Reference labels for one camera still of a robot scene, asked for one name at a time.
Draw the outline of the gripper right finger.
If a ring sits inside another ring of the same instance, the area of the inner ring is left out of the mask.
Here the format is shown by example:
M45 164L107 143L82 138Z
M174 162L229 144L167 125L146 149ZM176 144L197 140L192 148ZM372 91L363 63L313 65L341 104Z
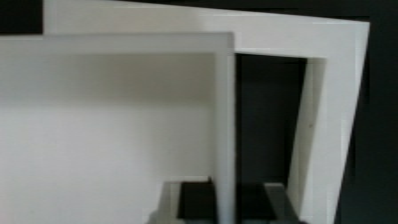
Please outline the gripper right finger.
M300 220L281 183L238 186L238 224L308 224Z

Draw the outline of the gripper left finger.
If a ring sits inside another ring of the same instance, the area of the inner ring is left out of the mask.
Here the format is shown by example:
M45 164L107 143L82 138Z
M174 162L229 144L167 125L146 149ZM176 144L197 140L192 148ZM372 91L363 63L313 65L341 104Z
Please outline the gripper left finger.
M212 181L167 182L158 209L148 224L217 224L217 195Z

